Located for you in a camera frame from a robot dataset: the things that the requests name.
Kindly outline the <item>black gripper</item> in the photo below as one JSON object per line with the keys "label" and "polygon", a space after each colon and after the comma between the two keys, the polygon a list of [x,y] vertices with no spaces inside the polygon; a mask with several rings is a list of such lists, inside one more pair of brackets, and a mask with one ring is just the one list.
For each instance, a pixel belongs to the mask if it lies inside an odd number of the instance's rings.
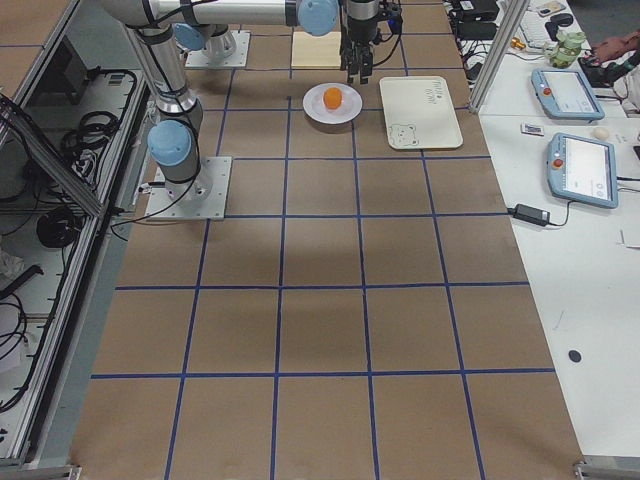
{"label": "black gripper", "polygon": [[367,84],[373,71],[372,45],[378,35],[378,1],[340,1],[340,69],[347,79],[358,73],[359,83]]}

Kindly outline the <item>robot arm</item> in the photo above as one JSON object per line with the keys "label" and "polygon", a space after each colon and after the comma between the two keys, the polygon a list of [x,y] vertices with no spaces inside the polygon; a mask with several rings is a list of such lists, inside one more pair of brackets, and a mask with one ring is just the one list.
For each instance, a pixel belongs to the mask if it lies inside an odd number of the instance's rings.
{"label": "robot arm", "polygon": [[207,192],[198,134],[203,111],[189,87],[172,27],[128,29],[134,53],[149,81],[159,121],[147,136],[147,147],[160,168],[166,195],[190,201]]}
{"label": "robot arm", "polygon": [[381,42],[378,24],[392,33],[401,27],[401,8],[392,1],[103,1],[103,8],[132,33],[142,48],[144,71],[152,75],[176,71],[184,78],[172,26],[286,25],[320,37],[340,27],[340,69],[351,84],[366,84],[377,65],[373,47]]}

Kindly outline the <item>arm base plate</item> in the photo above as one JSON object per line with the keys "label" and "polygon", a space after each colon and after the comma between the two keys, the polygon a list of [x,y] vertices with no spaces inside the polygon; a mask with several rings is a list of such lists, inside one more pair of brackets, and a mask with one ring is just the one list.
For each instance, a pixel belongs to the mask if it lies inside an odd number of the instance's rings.
{"label": "arm base plate", "polygon": [[188,53],[185,67],[191,70],[245,68],[250,37],[247,30],[228,30],[213,36],[203,49]]}
{"label": "arm base plate", "polygon": [[145,215],[151,221],[189,221],[225,218],[226,202],[232,171],[230,156],[204,157],[193,184],[166,182],[160,167],[156,168],[149,190]]}

